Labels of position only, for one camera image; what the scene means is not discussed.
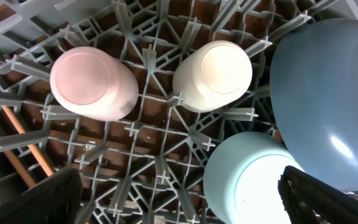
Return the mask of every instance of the blue bowl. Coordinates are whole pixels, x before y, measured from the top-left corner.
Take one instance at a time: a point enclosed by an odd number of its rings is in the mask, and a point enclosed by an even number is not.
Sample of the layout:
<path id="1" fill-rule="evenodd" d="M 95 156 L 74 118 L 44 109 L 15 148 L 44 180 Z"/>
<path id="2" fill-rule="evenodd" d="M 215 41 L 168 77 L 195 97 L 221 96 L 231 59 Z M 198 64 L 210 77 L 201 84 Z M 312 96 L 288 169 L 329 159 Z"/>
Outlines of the blue bowl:
<path id="1" fill-rule="evenodd" d="M 273 56 L 270 94 L 305 172 L 358 190 L 358 21 L 330 19 L 288 34 Z"/>

